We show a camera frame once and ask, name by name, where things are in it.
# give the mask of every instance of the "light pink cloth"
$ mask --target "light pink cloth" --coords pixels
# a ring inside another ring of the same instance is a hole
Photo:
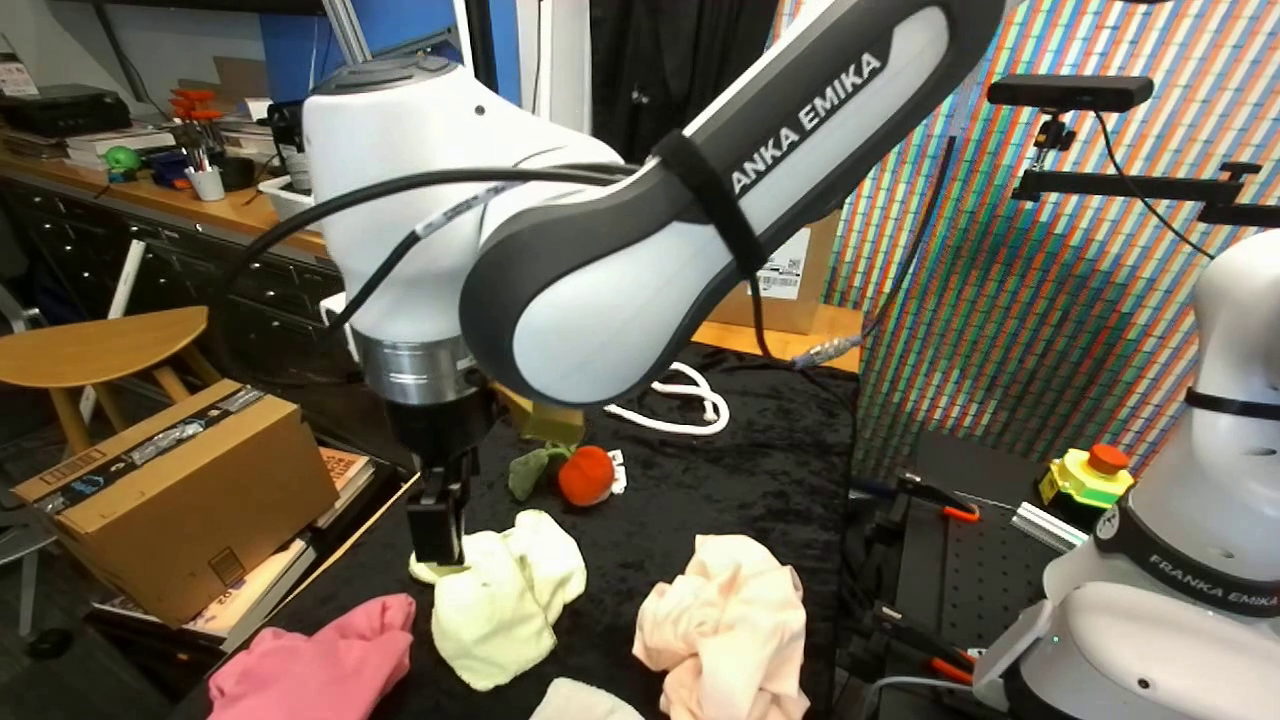
[[[634,650],[667,671],[662,708],[677,720],[808,712],[800,578],[752,536],[697,536],[683,575],[639,604]]]
[[[317,637],[265,628],[211,681],[211,720],[364,720],[410,671],[414,595],[378,595]]]

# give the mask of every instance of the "cardboard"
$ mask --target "cardboard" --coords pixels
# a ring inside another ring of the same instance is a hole
[[[839,211],[808,224],[758,270],[767,331],[814,331],[823,302],[823,270],[837,243]],[[718,324],[758,328],[752,285],[735,285],[711,314]]]
[[[108,589],[186,625],[338,499],[300,406],[220,381],[25,480]]]

